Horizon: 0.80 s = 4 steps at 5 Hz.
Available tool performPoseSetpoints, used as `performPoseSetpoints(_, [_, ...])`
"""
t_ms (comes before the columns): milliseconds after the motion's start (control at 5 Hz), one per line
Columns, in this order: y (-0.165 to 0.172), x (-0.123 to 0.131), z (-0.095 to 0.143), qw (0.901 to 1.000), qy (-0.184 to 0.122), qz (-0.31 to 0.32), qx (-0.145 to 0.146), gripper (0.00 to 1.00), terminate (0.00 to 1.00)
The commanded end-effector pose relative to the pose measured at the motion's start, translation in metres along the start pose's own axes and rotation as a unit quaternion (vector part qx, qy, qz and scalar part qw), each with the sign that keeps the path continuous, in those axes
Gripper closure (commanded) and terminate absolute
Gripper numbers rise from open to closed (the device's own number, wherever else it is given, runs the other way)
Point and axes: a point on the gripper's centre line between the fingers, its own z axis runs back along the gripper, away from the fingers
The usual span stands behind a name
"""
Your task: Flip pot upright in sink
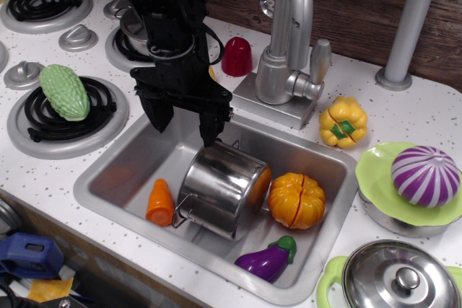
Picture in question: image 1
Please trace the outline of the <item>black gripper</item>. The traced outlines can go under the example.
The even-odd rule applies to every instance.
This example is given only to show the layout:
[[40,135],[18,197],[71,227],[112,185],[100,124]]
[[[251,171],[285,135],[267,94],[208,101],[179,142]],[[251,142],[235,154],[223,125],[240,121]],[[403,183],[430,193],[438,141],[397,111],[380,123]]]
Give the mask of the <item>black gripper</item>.
[[130,75],[145,114],[160,133],[173,119],[173,108],[179,107],[200,114],[199,132],[204,146],[209,147],[232,117],[232,93],[210,77],[208,63],[159,61],[154,66],[133,68]]

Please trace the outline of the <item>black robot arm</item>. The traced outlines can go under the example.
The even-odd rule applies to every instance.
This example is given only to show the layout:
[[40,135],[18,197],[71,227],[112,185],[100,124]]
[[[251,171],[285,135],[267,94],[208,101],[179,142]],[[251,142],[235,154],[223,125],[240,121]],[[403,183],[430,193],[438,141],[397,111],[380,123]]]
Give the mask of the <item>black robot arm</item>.
[[199,114],[199,133],[211,146],[232,116],[232,94],[209,73],[204,24],[207,0],[128,0],[147,32],[147,50],[154,64],[135,67],[130,75],[152,125],[163,132],[181,108]]

